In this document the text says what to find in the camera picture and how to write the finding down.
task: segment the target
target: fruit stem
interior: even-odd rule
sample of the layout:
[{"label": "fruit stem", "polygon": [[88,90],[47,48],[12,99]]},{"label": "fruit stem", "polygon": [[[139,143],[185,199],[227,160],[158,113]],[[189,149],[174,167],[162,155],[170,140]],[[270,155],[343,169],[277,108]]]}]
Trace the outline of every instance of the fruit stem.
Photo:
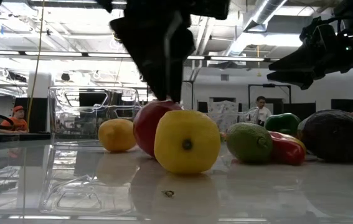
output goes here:
[{"label": "fruit stem", "polygon": [[182,143],[184,150],[191,150],[193,148],[193,142],[190,139],[185,139]]}]

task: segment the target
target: white wall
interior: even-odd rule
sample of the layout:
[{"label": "white wall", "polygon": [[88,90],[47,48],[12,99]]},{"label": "white wall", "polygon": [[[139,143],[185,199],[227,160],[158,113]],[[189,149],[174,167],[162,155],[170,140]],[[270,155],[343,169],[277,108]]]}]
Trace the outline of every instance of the white wall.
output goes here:
[{"label": "white wall", "polygon": [[[246,69],[203,68],[194,84],[194,108],[198,101],[209,102],[210,97],[235,97],[238,103],[248,103],[248,84],[269,83],[266,75],[269,70],[258,69],[247,71]],[[229,74],[229,82],[220,81],[220,74]],[[331,108],[331,99],[353,100],[353,69],[348,73],[331,73],[323,79],[314,81],[308,90],[300,90],[292,86],[292,103],[314,103],[317,110]],[[251,87],[251,101],[263,95],[267,98],[283,98],[288,103],[287,88],[263,88]]]}]

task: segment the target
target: orange cap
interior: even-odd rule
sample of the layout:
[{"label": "orange cap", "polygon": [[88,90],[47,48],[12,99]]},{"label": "orange cap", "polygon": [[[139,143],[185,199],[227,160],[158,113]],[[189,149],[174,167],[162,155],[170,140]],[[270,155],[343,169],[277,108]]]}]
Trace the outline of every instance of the orange cap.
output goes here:
[{"label": "orange cap", "polygon": [[17,112],[17,111],[19,111],[19,110],[24,110],[24,108],[23,108],[22,106],[15,106],[15,107],[13,108],[13,112]]}]

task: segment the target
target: ceiling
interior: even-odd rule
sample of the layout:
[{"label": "ceiling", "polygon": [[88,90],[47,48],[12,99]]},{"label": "ceiling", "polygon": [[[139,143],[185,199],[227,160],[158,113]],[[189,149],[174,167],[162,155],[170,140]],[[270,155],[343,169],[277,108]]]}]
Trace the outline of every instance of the ceiling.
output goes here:
[{"label": "ceiling", "polygon": [[[122,44],[115,41],[113,31],[108,25],[111,20],[122,17],[123,11],[114,9],[109,14],[92,1],[46,0],[42,51],[127,53]],[[268,31],[272,34],[298,35],[303,26],[300,22],[302,19],[330,14],[331,8],[337,2],[290,0],[276,12],[276,16],[269,22]],[[0,50],[38,50],[41,4],[41,0],[4,0],[0,7]],[[232,0],[228,18],[224,21],[191,15],[192,25],[189,30],[195,38],[195,54],[208,55],[226,50],[242,32],[243,15],[254,7],[255,0]],[[296,49],[297,46],[270,43],[249,45],[242,53],[251,57],[281,58]],[[3,69],[17,72],[28,79],[29,73],[35,70],[35,65],[35,59],[0,57],[0,84],[25,85],[6,78]],[[246,67],[258,68],[258,64],[247,63]],[[45,59],[40,63],[40,69],[49,69],[51,73],[55,73],[59,83],[63,82],[61,74],[69,72],[90,76],[91,85],[122,83],[124,86],[146,86],[140,81],[139,72],[130,60],[109,62]]]}]

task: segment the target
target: man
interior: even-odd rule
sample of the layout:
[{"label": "man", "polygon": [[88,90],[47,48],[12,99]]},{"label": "man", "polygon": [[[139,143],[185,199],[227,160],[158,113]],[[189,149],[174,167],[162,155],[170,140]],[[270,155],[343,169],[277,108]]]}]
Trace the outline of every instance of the man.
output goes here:
[{"label": "man", "polygon": [[[28,133],[27,121],[24,120],[24,108],[22,106],[16,106],[13,109],[13,116],[10,117],[14,123],[14,126],[11,130],[3,130],[0,129],[0,133],[3,134],[20,134],[20,133]],[[8,121],[3,121],[1,126],[10,126]]]},{"label": "man", "polygon": [[265,107],[266,98],[264,96],[258,96],[257,98],[257,107],[259,108],[258,115],[258,124],[260,126],[265,125],[266,119],[271,115],[271,112],[268,108]]}]

